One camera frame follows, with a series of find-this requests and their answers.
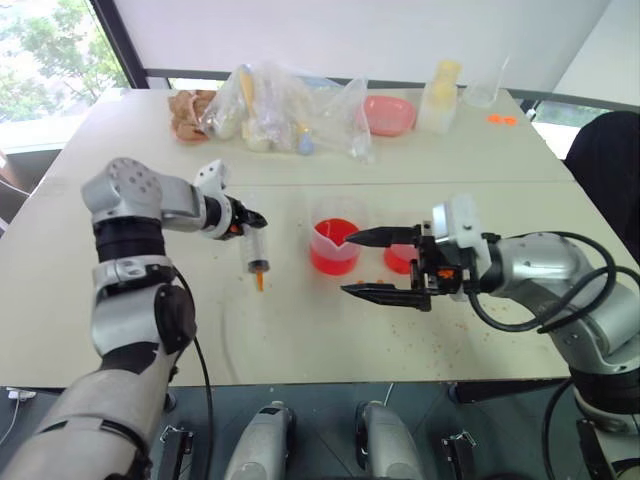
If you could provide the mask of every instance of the white wall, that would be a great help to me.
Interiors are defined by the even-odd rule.
[[[145,68],[275,60],[325,76],[460,83],[511,54],[510,88],[552,91],[609,0],[117,0]]]
[[[612,0],[555,92],[640,105],[640,1]]]

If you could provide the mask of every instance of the pink soap dish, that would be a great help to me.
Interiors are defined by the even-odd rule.
[[[374,135],[396,137],[411,130],[416,122],[416,109],[401,98],[369,95],[364,112]]]

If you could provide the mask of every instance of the floor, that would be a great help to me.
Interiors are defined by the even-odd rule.
[[[359,402],[383,400],[389,384],[324,384],[218,387],[214,393],[215,448],[212,479],[223,478],[225,466],[242,430],[262,406],[282,400],[297,414],[296,448],[288,479],[361,477],[354,448],[354,412]],[[478,479],[499,473],[517,473],[531,480],[545,479],[540,455],[540,425],[553,388],[460,405],[449,399],[449,386],[438,383],[400,383],[388,406],[413,433],[429,479],[454,479],[440,448],[440,439],[463,428],[477,441],[474,449]],[[206,403],[201,388],[172,389],[177,407],[167,424],[195,432],[191,474],[202,478],[206,449]],[[0,395],[0,435],[11,422],[15,403]],[[14,430],[0,447],[0,472],[17,446],[34,430],[55,401],[39,393],[21,406]],[[554,414],[552,462],[560,480],[588,479],[578,448],[575,420],[579,414],[570,394]],[[156,441],[152,459],[157,465],[162,444]]]

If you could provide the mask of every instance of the white table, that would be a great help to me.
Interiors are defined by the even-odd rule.
[[[567,374],[546,336],[491,330],[467,304],[437,298],[431,313],[421,313],[342,293],[339,285],[357,280],[406,286],[407,279],[387,270],[376,249],[363,250],[356,269],[342,278],[317,273],[308,261],[308,216],[323,196],[350,195],[365,202],[374,226],[407,216],[425,219],[433,205],[470,192],[489,231],[582,232],[605,245],[620,264],[635,265],[504,93],[494,110],[517,116],[520,126],[487,126],[487,112],[462,107],[451,137],[413,133],[376,139],[380,161],[373,166],[328,153],[263,157],[241,145],[177,145],[168,132],[166,95],[129,92],[98,104],[0,239],[0,384],[65,386],[98,366],[89,336],[91,268],[97,255],[80,186],[114,156],[132,156],[186,179],[212,158],[223,157],[232,172],[228,193],[270,222],[272,271],[262,294],[241,272],[237,241],[166,234],[168,255],[194,291],[199,337],[217,384]],[[484,134],[473,133],[476,128]],[[471,150],[481,153],[481,144],[492,155],[470,160]],[[508,301],[487,298],[486,304],[503,321],[529,318]],[[185,352],[180,367],[174,384],[202,384],[193,349]]]
[[[241,273],[237,242],[166,235],[167,252],[194,291],[199,337],[215,382],[566,375],[547,336],[492,330],[467,304],[437,298],[431,313],[421,313],[380,307],[342,293],[340,284],[357,280],[406,285],[405,277],[386,269],[380,250],[363,250],[356,269],[342,278],[321,275],[308,262],[307,218],[317,198],[353,196],[370,205],[371,224],[377,225],[412,212],[420,220],[431,205],[461,191],[475,196],[489,231],[588,232],[619,263],[634,265],[574,183],[232,187],[230,194],[260,205],[270,221],[272,271],[264,293]],[[89,338],[90,269],[95,263],[89,214],[77,183],[50,175],[0,239],[0,383],[61,386],[97,367]],[[529,317],[508,301],[487,297],[486,304],[503,321]],[[176,385],[202,383],[192,349],[180,367]]]
[[[417,105],[420,92],[372,93],[405,97]],[[506,91],[500,92],[491,110],[460,103],[447,135],[411,132],[399,138],[373,137],[377,162],[367,166],[346,154],[326,151],[302,158],[253,153],[239,139],[181,145],[169,132],[166,98],[171,94],[168,90],[125,90],[97,104],[51,173],[85,178],[94,165],[130,156],[170,175],[189,175],[223,158],[232,172],[231,185],[564,182],[573,178]],[[490,113],[516,117],[518,124],[491,124],[486,120]]]

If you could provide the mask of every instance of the plastic beaker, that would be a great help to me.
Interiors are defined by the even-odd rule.
[[[509,56],[500,61],[489,63],[462,92],[462,100],[468,105],[489,108],[498,97],[498,89],[502,85],[502,77],[509,63]]]
[[[396,273],[406,275],[411,271],[409,262],[418,258],[418,251],[413,245],[394,244],[384,249],[384,263]]]
[[[345,238],[366,227],[364,205],[350,197],[321,199],[311,212],[311,263],[329,275],[344,275],[358,261],[360,246]]]

